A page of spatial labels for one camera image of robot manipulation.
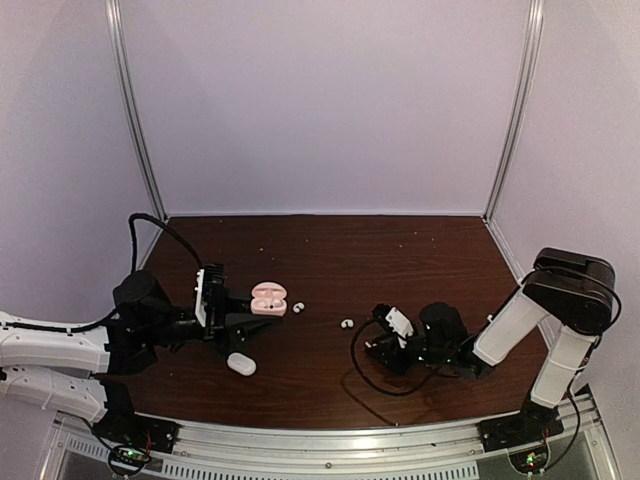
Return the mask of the pink earbud charging case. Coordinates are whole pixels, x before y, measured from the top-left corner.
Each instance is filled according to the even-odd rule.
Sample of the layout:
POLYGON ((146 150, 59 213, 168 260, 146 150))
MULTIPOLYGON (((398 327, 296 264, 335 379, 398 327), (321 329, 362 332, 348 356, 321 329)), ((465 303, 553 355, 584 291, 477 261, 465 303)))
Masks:
POLYGON ((254 315, 283 316, 288 308, 287 290, 275 282, 261 282, 251 291, 250 309, 254 315))

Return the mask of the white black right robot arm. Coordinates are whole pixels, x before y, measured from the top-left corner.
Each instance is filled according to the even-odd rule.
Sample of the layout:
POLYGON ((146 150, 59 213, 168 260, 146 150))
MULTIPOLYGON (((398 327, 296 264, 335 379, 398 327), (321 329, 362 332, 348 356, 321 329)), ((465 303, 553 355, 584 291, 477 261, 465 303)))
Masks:
POLYGON ((382 335, 364 344, 364 353, 395 375, 423 365, 429 377, 448 368, 458 377, 488 376, 540 323, 560 329, 541 370, 513 419, 519 440, 535 440, 570 393, 604 333, 618 320, 622 302, 615 291, 616 273, 608 261, 547 247, 477 333, 465 327, 459 311, 444 303, 425 306, 418 322, 398 308, 378 304, 370 324, 382 335))

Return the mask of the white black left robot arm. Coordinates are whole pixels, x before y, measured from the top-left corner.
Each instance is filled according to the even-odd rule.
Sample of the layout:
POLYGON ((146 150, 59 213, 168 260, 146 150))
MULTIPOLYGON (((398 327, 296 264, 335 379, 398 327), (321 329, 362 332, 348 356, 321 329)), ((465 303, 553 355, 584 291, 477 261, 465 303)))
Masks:
POLYGON ((232 370, 251 376, 257 366, 243 344, 276 326, 288 308, 284 286, 261 282, 236 294, 214 267, 197 272, 191 307, 173 304, 147 271, 126 277, 113 298, 114 311, 94 323, 2 313, 2 396, 75 415, 133 444, 144 424, 116 377, 144 372, 156 363, 157 348, 177 351, 190 343, 211 344, 232 370))

